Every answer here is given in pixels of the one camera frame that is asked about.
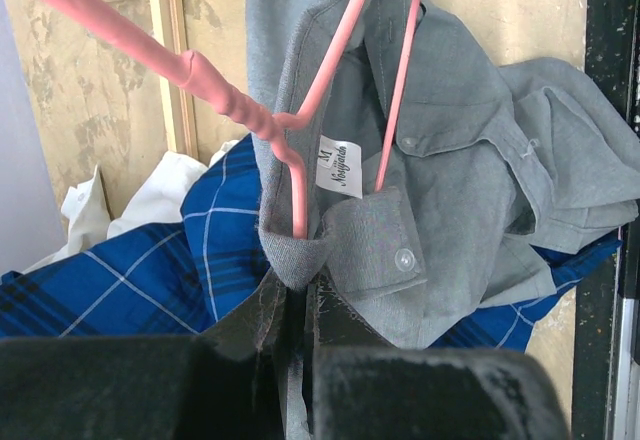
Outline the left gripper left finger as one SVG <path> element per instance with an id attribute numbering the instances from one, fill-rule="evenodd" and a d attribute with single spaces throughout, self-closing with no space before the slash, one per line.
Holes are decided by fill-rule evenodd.
<path id="1" fill-rule="evenodd" d="M 287 290 L 266 275 L 199 335 L 9 339 L 5 439 L 280 439 Z"/>

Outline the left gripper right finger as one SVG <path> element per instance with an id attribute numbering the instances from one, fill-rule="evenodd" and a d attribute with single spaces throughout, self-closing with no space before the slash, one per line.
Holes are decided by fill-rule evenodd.
<path id="1" fill-rule="evenodd" d="M 492 349 L 399 349 L 317 275 L 308 289 L 303 392 L 315 439 L 567 439 L 533 358 Z"/>

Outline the grey button shirt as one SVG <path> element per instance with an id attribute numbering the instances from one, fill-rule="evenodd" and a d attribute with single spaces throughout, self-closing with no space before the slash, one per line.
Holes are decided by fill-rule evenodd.
<path id="1" fill-rule="evenodd" d="M 287 133 L 307 171 L 308 236 L 291 180 L 254 151 L 259 236 L 301 291 L 322 269 L 386 341 L 433 346 L 476 311 L 553 295 L 544 254 L 575 254 L 631 213 L 602 187 L 610 104 L 570 64 L 494 65 L 464 24 L 420 4 L 384 185 L 375 191 L 410 0 L 366 0 L 310 123 Z"/>

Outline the pink wire hanger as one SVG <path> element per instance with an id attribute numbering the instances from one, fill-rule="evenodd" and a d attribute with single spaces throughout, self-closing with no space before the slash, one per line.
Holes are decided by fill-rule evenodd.
<path id="1" fill-rule="evenodd" d="M 332 37 L 318 72 L 298 112 L 272 114 L 246 94 L 229 83 L 223 75 L 196 51 L 174 54 L 137 25 L 121 16 L 103 0 L 42 0 L 56 10 L 83 25 L 94 35 L 131 56 L 139 63 L 164 77 L 192 96 L 211 105 L 220 115 L 247 127 L 261 140 L 268 141 L 273 154 L 287 165 L 292 184 L 293 236 L 307 237 L 306 169 L 300 155 L 291 149 L 284 130 L 301 130 L 310 123 L 319 107 L 329 82 L 366 0 L 349 0 L 339 25 Z M 421 0 L 411 0 L 402 50 L 393 90 L 390 112 L 383 142 L 375 191 L 384 185 L 394 138 L 409 58 Z"/>

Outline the blue plaid shirt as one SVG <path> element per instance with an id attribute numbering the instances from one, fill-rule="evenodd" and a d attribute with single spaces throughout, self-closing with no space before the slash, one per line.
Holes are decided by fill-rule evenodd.
<path id="1" fill-rule="evenodd" d="M 247 299 L 268 270 L 250 138 L 209 163 L 166 153 L 121 217 L 101 179 L 71 187 L 69 240 L 1 278 L 3 337 L 191 334 Z"/>

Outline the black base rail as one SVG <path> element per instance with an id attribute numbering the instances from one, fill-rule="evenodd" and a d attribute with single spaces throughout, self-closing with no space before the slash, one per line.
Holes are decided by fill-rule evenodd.
<path id="1" fill-rule="evenodd" d="M 571 430 L 639 436 L 639 0 L 587 0 L 585 72 L 610 108 L 599 120 L 602 187 L 631 208 L 617 250 L 576 290 Z"/>

